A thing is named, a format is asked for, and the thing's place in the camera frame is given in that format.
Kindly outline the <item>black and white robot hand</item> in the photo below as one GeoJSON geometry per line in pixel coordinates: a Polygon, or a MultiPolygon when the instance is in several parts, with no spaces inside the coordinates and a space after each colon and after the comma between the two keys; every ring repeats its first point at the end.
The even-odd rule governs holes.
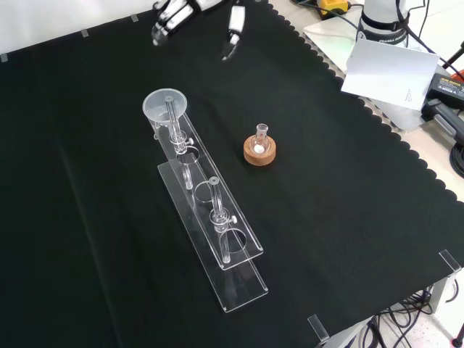
{"type": "MultiPolygon", "coordinates": [[[[154,46],[163,46],[182,27],[203,12],[216,9],[224,5],[221,0],[175,0],[155,1],[152,5],[154,25],[151,31],[154,46]]],[[[244,30],[246,8],[243,1],[233,1],[231,6],[228,33],[225,40],[221,59],[228,61],[238,48],[244,30]]]]}

